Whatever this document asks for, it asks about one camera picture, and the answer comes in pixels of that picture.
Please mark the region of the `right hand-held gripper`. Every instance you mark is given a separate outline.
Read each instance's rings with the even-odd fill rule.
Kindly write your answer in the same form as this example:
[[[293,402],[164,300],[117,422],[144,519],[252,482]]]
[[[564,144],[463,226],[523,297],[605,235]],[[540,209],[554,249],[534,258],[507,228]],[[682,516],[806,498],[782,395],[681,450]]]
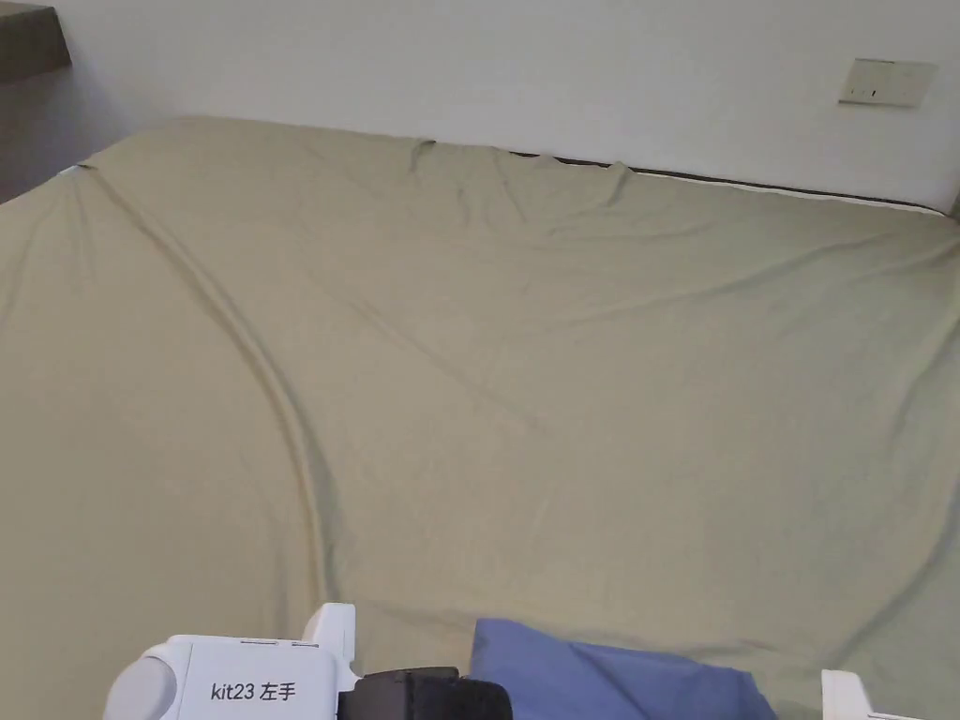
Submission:
[[[824,720],[899,718],[873,709],[861,678],[855,673],[825,669],[819,680]]]

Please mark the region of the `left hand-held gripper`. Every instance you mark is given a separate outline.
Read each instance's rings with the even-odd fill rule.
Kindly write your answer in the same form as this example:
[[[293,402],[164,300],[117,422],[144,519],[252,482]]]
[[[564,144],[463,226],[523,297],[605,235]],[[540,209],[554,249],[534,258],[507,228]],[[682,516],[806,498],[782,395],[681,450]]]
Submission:
[[[506,689],[453,667],[357,675],[356,610],[327,603],[299,640],[181,635],[117,677],[107,719],[510,719]]]

